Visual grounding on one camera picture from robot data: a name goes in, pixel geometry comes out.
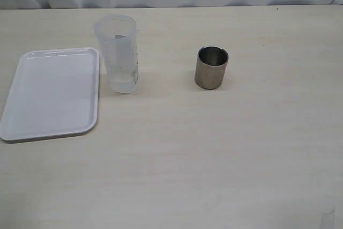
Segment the stainless steel cup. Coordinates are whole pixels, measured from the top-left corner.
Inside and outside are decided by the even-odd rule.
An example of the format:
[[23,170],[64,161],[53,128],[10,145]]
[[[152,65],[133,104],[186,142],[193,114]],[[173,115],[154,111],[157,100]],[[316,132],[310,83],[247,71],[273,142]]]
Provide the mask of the stainless steel cup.
[[229,55],[221,47],[204,46],[197,53],[195,83],[206,90],[215,90],[222,84]]

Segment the translucent plastic measuring cup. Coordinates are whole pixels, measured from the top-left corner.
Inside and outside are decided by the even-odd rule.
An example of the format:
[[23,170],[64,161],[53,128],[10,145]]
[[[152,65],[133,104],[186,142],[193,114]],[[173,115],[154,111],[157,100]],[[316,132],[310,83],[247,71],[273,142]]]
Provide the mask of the translucent plastic measuring cup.
[[129,16],[109,14],[100,18],[93,30],[111,88],[121,94],[132,93],[139,78],[136,21]]

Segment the white plastic tray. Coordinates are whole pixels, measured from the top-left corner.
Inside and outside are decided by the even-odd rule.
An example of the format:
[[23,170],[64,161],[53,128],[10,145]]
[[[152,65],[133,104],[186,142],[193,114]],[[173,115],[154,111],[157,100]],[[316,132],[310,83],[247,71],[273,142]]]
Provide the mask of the white plastic tray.
[[100,54],[37,50],[19,60],[1,117],[7,142],[84,134],[98,119]]

